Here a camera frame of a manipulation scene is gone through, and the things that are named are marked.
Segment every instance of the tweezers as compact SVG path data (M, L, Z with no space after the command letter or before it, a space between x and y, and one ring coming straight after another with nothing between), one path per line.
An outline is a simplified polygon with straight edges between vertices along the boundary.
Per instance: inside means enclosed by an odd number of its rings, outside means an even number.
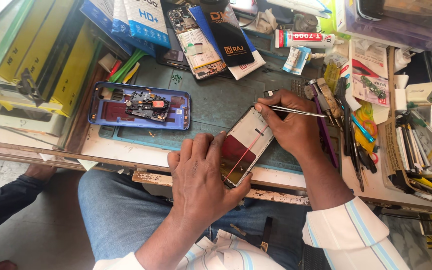
M306 114L306 115L318 116L318 117L323 117L323 118L326 117L326 115L323 115L323 114L317 114L317 113L307 112L307 111L288 108L288 107L281 107L281 106L276 106L276 105L268 105L268 106L271 107L271 109L273 111L294 113L294 114Z

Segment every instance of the man's left hand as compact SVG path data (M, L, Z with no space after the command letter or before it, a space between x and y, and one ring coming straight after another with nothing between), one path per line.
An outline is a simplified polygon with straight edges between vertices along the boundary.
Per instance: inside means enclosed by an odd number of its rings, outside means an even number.
M235 208L248 194L252 173L241 184L228 189L221 180L221 148L226 132L216 137L199 133L185 139L180 151L170 152L167 162L173 176L175 216L204 229Z

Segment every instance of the man's right hand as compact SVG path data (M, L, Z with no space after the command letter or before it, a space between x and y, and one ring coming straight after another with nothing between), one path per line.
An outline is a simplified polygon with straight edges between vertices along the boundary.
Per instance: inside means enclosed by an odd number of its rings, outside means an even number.
M303 99L286 89L279 89L270 97L259 98L254 107L266 120L279 145L296 159L321 149L316 116L289 113L284 120L281 120L268 105L281 105L316 113L316 105L313 101Z

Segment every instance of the plastic container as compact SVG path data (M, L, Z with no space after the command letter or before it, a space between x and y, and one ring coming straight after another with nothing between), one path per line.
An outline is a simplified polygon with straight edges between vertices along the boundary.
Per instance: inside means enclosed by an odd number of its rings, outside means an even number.
M411 46L424 51L432 50L432 29L391 17L370 21L358 15L356 5L345 3L346 30L348 32Z
M384 15L432 28L432 0L385 0Z

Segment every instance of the hand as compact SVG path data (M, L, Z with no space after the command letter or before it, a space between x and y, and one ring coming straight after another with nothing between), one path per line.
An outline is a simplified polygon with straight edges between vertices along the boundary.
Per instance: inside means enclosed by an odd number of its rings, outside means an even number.
M185 139L180 151L167 156L173 176L171 211L200 230L235 208L251 188L252 173L233 189L228 189L221 180L219 166L225 138L224 131L216 138L199 133L194 140Z
M296 159L313 153L315 150L320 150L321 144L316 116L288 113L286 118L281 120L267 106L277 104L290 109L316 113L315 103L303 99L286 89L279 89L279 91L270 97L259 98L254 108L266 120L279 145L295 156Z
M49 165L29 164L24 175L47 182L50 180L51 176L54 175L57 169L57 167Z

